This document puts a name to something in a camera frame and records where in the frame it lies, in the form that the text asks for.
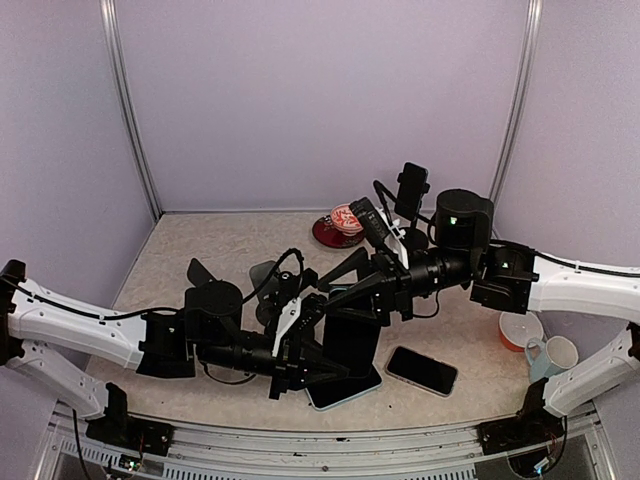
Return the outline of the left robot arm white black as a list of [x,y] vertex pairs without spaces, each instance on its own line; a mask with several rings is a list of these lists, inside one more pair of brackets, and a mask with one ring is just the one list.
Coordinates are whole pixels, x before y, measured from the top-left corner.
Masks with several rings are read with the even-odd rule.
[[1,363],[45,383],[80,417],[98,420],[121,445],[140,434],[124,392],[88,378],[54,346],[101,357],[138,375],[191,379],[196,366],[215,365],[268,376],[269,396],[341,380],[348,369],[322,354],[307,331],[321,319],[324,297],[293,298],[278,309],[273,333],[242,329],[240,289],[213,277],[197,260],[180,309],[119,313],[59,295],[10,260],[1,270]]

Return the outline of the black pole stand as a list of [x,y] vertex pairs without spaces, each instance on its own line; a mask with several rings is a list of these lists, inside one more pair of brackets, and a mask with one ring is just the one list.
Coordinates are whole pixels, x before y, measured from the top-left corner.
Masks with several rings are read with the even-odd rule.
[[287,303],[297,298],[307,287],[315,287],[317,282],[318,273],[311,268],[306,268],[301,274],[277,270],[258,291],[258,306],[255,310],[257,321],[267,327],[279,318]]

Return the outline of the phone black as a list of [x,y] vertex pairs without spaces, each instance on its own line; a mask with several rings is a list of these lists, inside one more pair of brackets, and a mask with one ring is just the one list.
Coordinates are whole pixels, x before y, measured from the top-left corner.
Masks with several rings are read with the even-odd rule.
[[398,174],[398,191],[394,211],[400,217],[412,221],[420,212],[422,197],[429,191],[428,170],[406,162]]

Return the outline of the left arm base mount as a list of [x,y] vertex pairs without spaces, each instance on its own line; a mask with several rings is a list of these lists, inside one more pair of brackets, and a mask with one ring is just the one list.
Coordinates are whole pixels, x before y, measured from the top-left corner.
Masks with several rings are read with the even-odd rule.
[[120,426],[102,418],[87,423],[86,436],[138,453],[166,457],[174,431],[171,424],[136,417],[128,418]]

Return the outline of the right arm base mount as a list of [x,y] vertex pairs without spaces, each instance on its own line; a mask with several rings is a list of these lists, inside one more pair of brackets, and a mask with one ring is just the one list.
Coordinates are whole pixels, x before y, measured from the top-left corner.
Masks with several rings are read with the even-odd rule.
[[492,455],[551,441],[566,431],[562,417],[542,406],[524,406],[514,416],[482,422],[477,427],[484,455]]

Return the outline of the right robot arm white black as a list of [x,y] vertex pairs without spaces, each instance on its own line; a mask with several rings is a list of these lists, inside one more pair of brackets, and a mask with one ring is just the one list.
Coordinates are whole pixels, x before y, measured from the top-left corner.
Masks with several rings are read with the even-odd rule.
[[392,311],[405,320],[415,318],[414,298],[460,286],[471,291],[471,301],[501,312],[564,311],[626,321],[626,327],[599,351],[528,388],[511,423],[518,442],[535,442],[549,429],[550,415],[564,417],[638,371],[639,274],[632,268],[563,260],[494,240],[493,203],[464,189],[437,196],[436,210],[426,222],[435,234],[432,246],[407,256],[387,245],[394,228],[368,198],[352,202],[350,209],[375,252],[360,248],[319,280],[319,290],[327,292],[351,271],[364,274],[327,301],[328,315],[383,326]]

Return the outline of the black pole stand clamp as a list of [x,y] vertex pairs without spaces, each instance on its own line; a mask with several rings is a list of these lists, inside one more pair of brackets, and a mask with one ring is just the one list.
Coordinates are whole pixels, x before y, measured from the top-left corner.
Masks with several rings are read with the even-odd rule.
[[404,233],[406,234],[405,238],[407,249],[410,251],[425,249],[429,244],[427,235],[424,232],[420,231],[417,227],[420,212],[414,220],[410,221],[410,225],[404,229]]

